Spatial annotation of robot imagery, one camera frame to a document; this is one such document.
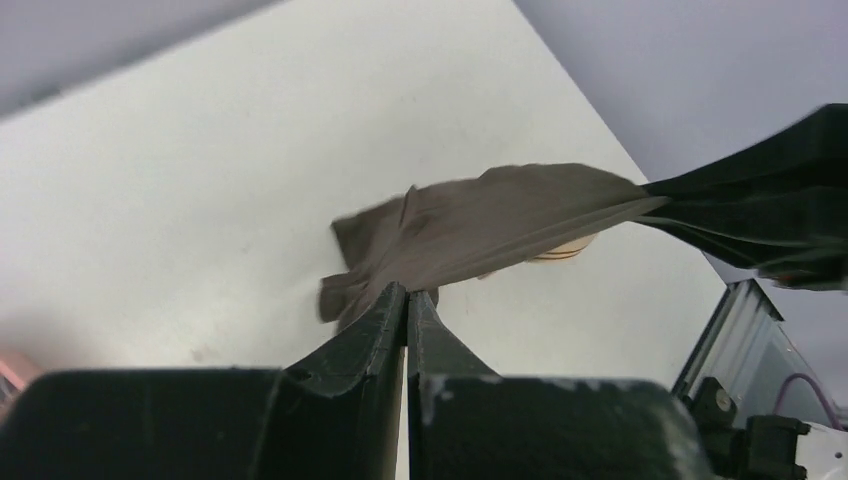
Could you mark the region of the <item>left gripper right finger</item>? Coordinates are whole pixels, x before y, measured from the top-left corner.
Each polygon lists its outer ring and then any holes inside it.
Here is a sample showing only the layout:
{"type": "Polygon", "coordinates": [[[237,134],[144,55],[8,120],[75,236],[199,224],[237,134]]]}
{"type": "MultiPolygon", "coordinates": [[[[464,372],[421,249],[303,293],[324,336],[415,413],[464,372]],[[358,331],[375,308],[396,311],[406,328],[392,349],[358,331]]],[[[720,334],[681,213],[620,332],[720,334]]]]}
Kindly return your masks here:
{"type": "Polygon", "coordinates": [[[644,380],[502,376],[441,321],[407,306],[414,479],[709,479],[693,419],[644,380]]]}

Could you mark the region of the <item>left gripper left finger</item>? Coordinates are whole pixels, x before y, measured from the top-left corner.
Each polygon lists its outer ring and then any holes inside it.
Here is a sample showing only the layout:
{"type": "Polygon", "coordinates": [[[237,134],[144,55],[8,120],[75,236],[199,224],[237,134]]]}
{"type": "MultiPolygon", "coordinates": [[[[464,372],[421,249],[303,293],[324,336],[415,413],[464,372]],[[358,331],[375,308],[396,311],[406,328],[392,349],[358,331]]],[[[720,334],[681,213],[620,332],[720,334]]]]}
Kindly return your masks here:
{"type": "Polygon", "coordinates": [[[391,479],[406,293],[286,368],[56,371],[1,424],[5,479],[391,479]]]}

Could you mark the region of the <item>pink divided organizer tray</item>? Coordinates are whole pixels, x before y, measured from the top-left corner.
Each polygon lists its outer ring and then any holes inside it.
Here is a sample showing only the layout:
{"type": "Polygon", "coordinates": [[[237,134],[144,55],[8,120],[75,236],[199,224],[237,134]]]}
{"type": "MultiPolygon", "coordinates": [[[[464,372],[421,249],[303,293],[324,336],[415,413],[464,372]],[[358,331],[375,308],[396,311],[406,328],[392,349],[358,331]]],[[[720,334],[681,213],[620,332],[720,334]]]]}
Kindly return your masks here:
{"type": "Polygon", "coordinates": [[[1,420],[8,415],[17,397],[43,372],[27,355],[1,351],[1,420]]]}

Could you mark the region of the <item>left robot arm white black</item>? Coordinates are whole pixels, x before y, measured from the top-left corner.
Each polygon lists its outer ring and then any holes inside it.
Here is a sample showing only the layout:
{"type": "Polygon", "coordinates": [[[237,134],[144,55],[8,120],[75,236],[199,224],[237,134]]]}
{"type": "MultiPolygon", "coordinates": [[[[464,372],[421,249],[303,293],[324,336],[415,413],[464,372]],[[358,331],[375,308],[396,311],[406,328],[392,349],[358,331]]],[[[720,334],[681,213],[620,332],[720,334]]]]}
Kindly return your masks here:
{"type": "Polygon", "coordinates": [[[44,375],[1,423],[5,479],[843,479],[842,429],[736,427],[713,378],[503,377],[431,298],[388,286],[282,369],[44,375]]]}

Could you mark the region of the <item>olive underwear beige waistband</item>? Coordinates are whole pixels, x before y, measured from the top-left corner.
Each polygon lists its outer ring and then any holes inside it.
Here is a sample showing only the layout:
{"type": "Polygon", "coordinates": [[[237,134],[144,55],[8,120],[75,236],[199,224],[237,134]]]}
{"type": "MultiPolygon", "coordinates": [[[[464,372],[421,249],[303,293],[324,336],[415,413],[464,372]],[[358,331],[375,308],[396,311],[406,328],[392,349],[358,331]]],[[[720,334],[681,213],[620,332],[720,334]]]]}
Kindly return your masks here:
{"type": "Polygon", "coordinates": [[[344,329],[389,283],[433,292],[634,221],[668,201],[575,163],[502,166],[412,186],[332,222],[347,270],[322,280],[320,319],[344,329]]]}

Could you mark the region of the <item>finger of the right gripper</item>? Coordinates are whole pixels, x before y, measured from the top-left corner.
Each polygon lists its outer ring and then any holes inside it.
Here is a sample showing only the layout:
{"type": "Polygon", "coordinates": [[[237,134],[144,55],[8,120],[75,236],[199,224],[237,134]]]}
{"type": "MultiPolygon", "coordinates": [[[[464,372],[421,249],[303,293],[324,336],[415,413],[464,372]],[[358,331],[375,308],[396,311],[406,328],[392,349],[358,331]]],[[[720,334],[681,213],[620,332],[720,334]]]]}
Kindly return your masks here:
{"type": "Polygon", "coordinates": [[[778,246],[728,237],[659,218],[638,222],[717,258],[733,267],[752,270],[782,289],[847,290],[847,248],[778,246]]]}
{"type": "Polygon", "coordinates": [[[847,107],[826,104],[776,134],[653,182],[644,216],[716,241],[801,248],[847,242],[847,107]]]}

